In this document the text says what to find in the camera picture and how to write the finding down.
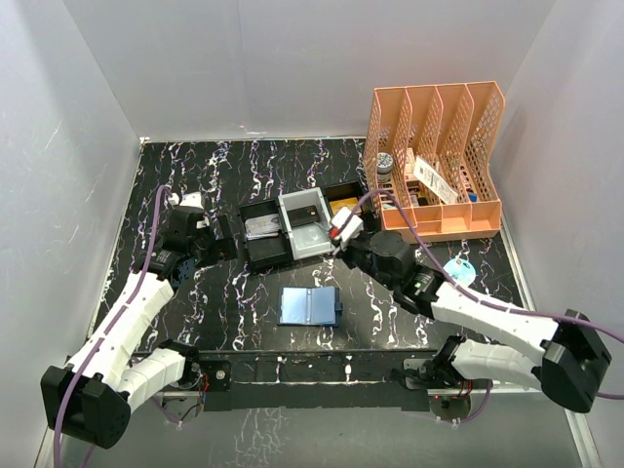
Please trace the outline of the dark grey striped card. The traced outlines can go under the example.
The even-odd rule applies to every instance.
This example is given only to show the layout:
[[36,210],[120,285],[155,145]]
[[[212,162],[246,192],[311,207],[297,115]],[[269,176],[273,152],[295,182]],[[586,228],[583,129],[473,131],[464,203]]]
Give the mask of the dark grey striped card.
[[321,221],[317,207],[314,205],[290,210],[288,218],[292,228]]

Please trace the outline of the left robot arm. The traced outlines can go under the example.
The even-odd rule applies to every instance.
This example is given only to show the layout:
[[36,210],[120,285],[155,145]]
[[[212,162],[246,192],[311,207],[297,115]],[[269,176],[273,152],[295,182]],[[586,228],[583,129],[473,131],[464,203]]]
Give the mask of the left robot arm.
[[177,196],[162,186],[157,200],[171,206],[167,223],[150,238],[112,311],[63,367],[50,366],[41,378],[47,422],[57,437],[110,449],[137,408],[170,385],[189,389],[200,380],[192,345],[167,339],[137,364],[132,356],[177,290],[197,270],[235,258],[236,244],[224,216],[215,235],[201,193]]

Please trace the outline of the blue card holder wallet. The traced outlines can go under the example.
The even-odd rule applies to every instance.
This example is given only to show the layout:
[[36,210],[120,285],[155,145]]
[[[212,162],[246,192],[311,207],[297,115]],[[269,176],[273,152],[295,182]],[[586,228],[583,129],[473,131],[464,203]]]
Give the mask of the blue card holder wallet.
[[343,305],[337,287],[280,288],[277,324],[337,327]]

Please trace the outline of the white plastic bin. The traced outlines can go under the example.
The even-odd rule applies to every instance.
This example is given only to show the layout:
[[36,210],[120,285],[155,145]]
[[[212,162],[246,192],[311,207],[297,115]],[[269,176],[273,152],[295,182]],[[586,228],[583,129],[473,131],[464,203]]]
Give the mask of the white plastic bin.
[[[278,204],[294,260],[302,260],[331,252],[332,242],[329,238],[331,218],[324,194],[320,188],[280,195]],[[288,218],[288,211],[312,205],[317,207],[321,221],[292,228]]]

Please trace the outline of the white VIP card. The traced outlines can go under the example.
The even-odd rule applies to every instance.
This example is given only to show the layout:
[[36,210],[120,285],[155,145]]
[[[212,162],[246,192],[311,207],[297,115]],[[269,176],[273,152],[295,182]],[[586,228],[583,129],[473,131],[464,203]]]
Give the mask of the white VIP card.
[[281,220],[277,214],[267,214],[245,221],[246,237],[250,240],[275,237],[281,228]]

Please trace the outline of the black tray with gold card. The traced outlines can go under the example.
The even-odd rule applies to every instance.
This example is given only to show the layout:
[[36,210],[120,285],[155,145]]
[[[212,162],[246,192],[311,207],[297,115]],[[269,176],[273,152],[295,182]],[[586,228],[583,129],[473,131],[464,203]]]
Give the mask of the black tray with gold card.
[[[359,180],[350,180],[333,185],[322,187],[325,201],[328,205],[330,217],[335,213],[332,211],[330,201],[356,197],[359,200],[367,193],[367,189]],[[363,220],[366,231],[378,231],[380,229],[380,221],[374,211],[371,199],[368,199],[364,205],[358,210],[357,215]]]

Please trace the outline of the orange desk file organizer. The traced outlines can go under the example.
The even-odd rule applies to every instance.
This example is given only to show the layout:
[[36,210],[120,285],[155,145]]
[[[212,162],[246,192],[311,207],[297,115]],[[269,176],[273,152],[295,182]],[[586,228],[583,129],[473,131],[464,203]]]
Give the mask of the orange desk file organizer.
[[[502,202],[489,161],[505,98],[494,81],[374,90],[363,164],[383,230],[410,243],[491,238],[501,229]],[[394,157],[389,183],[376,178],[376,157]],[[457,192],[442,203],[413,175],[422,157]]]

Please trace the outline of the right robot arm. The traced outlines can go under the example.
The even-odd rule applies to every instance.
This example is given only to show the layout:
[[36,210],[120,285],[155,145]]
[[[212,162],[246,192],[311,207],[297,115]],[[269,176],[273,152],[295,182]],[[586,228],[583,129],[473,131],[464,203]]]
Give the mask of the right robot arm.
[[552,402],[587,413],[611,363],[604,330],[576,311],[550,317],[464,288],[448,273],[419,260],[395,232],[366,231],[347,208],[330,221],[334,255],[384,286],[406,311],[454,324],[490,343],[451,336],[408,378],[454,387],[466,380],[497,380],[540,390]]

